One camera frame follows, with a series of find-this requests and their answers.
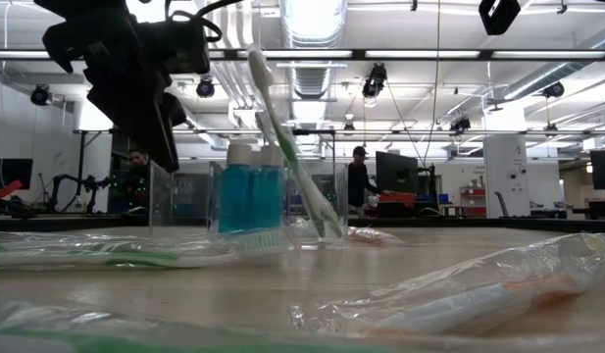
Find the cap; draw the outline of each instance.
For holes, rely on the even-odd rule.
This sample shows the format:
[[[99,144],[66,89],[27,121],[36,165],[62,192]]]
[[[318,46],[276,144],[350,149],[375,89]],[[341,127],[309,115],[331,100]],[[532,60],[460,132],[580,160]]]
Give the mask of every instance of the cap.
[[[365,148],[363,146],[356,146],[354,147],[354,150],[352,151],[352,155],[356,155],[356,156],[362,156],[365,157],[365,155],[367,155],[368,152],[365,151]]]
[[[252,151],[252,166],[260,166],[263,164],[263,154],[261,151]]]
[[[227,163],[249,166],[252,163],[252,147],[242,143],[232,143],[227,147]]]
[[[261,159],[261,164],[263,166],[282,167],[282,151],[279,146],[263,146],[263,148],[261,148]]]

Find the red object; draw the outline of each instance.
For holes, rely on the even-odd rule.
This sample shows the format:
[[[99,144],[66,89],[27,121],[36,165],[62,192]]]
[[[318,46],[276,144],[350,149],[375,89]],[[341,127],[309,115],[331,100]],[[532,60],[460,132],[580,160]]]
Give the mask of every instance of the red object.
[[[487,216],[486,207],[466,207],[464,212],[466,216]]]
[[[484,188],[467,188],[467,189],[463,190],[462,195],[464,195],[464,196],[485,196],[485,189]]]
[[[397,202],[404,203],[407,207],[413,207],[416,202],[417,194],[411,192],[396,192],[392,194],[383,194],[378,198],[378,202]]]
[[[24,187],[24,185],[20,181],[15,180],[9,183],[6,187],[0,189],[0,198],[4,198],[10,195],[11,193],[19,190],[22,187]]]

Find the white column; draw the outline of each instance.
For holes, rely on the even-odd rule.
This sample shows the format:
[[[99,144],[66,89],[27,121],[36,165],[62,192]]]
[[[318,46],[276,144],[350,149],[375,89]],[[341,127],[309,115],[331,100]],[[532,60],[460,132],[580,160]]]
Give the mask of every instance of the white column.
[[[525,130],[524,108],[505,104],[496,112],[485,112],[483,124],[493,130]],[[504,216],[496,192],[500,192],[509,216],[530,215],[527,144],[523,135],[491,135],[484,139],[483,152],[487,185],[487,217]]]

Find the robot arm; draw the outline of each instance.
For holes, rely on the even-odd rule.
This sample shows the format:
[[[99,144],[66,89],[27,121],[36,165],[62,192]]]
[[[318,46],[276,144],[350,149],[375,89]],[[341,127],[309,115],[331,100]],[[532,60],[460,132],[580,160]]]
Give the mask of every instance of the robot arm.
[[[219,7],[241,0],[222,0],[196,15],[175,12],[188,22],[139,24],[126,0],[34,0],[65,19],[43,35],[49,56],[67,73],[71,61],[83,58],[86,79],[93,85],[87,98],[153,161],[175,172],[177,161],[173,126],[186,115],[179,101],[166,93],[171,74],[210,71],[208,43],[222,37],[221,30],[202,18]],[[171,0],[166,0],[169,12]],[[207,37],[205,28],[216,36]]]

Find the blue mouthwash bottle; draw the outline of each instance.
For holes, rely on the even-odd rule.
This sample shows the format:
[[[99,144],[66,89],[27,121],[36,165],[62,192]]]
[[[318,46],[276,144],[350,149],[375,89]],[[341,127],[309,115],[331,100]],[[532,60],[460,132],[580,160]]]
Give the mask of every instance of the blue mouthwash bottle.
[[[250,165],[250,208],[248,210],[250,228],[260,228],[262,224],[263,183],[261,182],[261,156],[261,151],[252,151],[252,163]]]
[[[278,146],[264,146],[261,149],[261,159],[261,227],[279,227],[282,218],[282,152]]]
[[[235,232],[248,228],[250,209],[252,148],[231,144],[227,149],[227,167],[222,174],[220,189],[219,232]]]

